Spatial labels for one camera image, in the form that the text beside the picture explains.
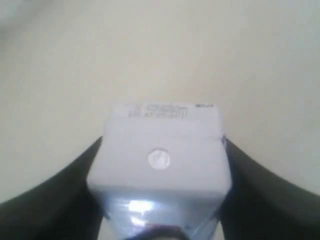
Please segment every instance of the white wall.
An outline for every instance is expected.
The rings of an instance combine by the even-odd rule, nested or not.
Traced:
[[[67,165],[116,102],[218,103],[228,136],[320,194],[317,0],[61,0],[0,55],[0,202]]]

